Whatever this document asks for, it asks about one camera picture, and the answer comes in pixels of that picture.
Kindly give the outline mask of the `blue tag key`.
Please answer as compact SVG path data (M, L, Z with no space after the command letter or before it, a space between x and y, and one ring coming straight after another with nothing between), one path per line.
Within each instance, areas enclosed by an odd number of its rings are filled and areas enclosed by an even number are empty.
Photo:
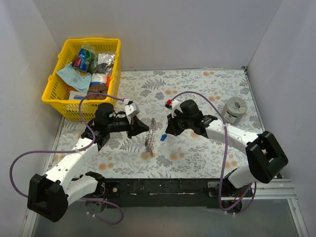
M161 141L164 141L165 139L167 138L167 135L166 134L163 134L162 136L161 136Z

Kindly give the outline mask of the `metal disc keyring holder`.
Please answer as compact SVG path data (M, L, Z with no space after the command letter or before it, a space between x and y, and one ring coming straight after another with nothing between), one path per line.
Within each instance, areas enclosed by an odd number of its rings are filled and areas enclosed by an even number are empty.
M146 137L145 137L145 151L149 154L153 153L155 133L156 133L156 120L152 118L149 130L146 132Z

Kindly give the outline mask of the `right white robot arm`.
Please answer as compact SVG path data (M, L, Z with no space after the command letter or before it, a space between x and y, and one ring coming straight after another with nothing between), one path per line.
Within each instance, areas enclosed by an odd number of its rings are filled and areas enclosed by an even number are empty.
M288 164L283 149L269 131L257 134L230 125L224 127L216 117L204 115L193 100L168 100L165 106L171 110L166 134L178 136L191 129L197 135L227 143L247 156L246 166L231 171L216 186L223 194L235 196L253 182L267 184Z

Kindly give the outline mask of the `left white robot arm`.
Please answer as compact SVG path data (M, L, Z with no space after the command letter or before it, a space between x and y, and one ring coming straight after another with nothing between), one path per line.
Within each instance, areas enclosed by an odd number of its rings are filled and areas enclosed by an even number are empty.
M101 174L88 172L76 180L74 176L105 146L111 133L126 132L131 138L147 132L149 127L138 119L138 114L139 108L134 102L129 102L124 111L118 113L112 104L100 104L72 152L45 174L35 174L31 178L27 207L57 222L78 199L84 196L104 198L107 189Z

